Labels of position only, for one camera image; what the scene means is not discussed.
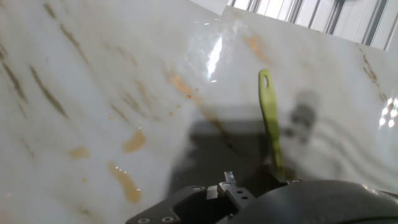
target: metal screw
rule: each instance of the metal screw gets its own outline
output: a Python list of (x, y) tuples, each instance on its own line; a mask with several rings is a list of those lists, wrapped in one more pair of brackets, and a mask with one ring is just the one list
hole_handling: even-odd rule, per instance
[(172, 222), (172, 221), (174, 221), (173, 217), (164, 217), (164, 218), (162, 218), (162, 222)]
[(143, 224), (143, 223), (149, 223), (150, 219), (149, 218), (141, 218), (140, 220), (138, 220), (138, 223)]

